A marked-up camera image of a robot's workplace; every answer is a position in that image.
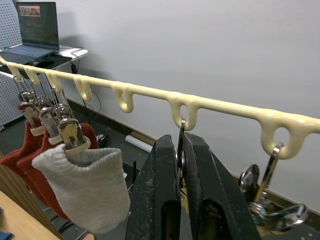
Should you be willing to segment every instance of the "white tube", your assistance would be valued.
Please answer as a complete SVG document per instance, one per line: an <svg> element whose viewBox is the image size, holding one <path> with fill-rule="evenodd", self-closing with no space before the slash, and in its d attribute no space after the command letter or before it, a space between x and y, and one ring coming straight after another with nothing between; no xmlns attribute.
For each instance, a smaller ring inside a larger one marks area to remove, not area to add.
<svg viewBox="0 0 320 240"><path fill-rule="evenodd" d="M139 139L136 139L135 137L131 136L131 135L128 135L125 137L125 141L146 151L147 153L150 153L151 152L151 149L152 149L152 146L143 142L143 141L140 141Z"/></svg>

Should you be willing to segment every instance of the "laptop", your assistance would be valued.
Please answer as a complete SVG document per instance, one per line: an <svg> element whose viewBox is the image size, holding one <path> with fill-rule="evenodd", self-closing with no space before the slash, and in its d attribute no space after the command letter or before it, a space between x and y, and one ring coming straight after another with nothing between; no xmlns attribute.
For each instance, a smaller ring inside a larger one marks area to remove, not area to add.
<svg viewBox="0 0 320 240"><path fill-rule="evenodd" d="M17 2L22 45L0 51L8 62L28 64L59 51L55 2Z"/></svg>

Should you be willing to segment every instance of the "baseboard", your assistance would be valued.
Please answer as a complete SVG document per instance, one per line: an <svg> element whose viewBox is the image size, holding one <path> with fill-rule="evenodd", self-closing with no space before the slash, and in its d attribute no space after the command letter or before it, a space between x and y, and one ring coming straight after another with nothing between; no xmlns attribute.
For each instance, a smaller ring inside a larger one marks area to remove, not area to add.
<svg viewBox="0 0 320 240"><path fill-rule="evenodd" d="M85 113L85 107L83 105L80 105L79 103L74 102L70 99L68 99L68 102L70 104L70 107L73 110L80 112L80 113ZM153 138L143 132L140 132L136 129L133 129L127 125L124 125L124 124L122 124L122 123L120 123L110 117L107 117L105 115L97 113L90 108L87 108L87 111L88 111L89 115L91 115L92 113L94 113L95 115L97 114L97 117L95 119L97 122L99 122L100 124L106 125L106 126L110 127L111 129L113 129L123 135L131 135L134 138L139 139L140 141L143 141L144 143L149 144L151 146L153 146L156 141L155 138ZM236 176L236 175L233 175L233 176L236 179L236 181L238 181L239 176ZM279 208L279 207L288 208L292 205L297 204L296 202L291 201L291 200L289 200L289 199L287 199L277 193L271 192L271 191L268 192L267 198L274 203L275 208ZM315 212L313 210L310 210L309 218L305 223L307 225L309 225L310 227L313 227L314 229L320 231L320 213Z"/></svg>

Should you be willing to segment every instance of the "computer mouse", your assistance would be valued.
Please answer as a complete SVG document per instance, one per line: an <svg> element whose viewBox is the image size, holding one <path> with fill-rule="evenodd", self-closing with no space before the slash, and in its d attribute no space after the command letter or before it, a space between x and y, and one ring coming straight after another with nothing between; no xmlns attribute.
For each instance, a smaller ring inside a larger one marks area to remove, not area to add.
<svg viewBox="0 0 320 240"><path fill-rule="evenodd" d="M36 58L32 60L29 65L38 68L44 68L52 64L54 61L49 58Z"/></svg>

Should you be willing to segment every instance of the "pegboard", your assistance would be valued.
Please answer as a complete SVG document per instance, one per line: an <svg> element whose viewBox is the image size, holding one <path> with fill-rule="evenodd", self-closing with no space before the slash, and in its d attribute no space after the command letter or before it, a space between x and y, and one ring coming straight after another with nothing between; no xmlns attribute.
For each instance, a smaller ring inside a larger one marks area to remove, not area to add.
<svg viewBox="0 0 320 240"><path fill-rule="evenodd" d="M22 43L19 19L12 0L0 0L0 49L12 47ZM51 87L45 76L39 76L43 88L51 99ZM18 89L12 78L0 74L0 129L1 126L22 116L18 110ZM35 88L37 96L45 96L40 86Z"/></svg>

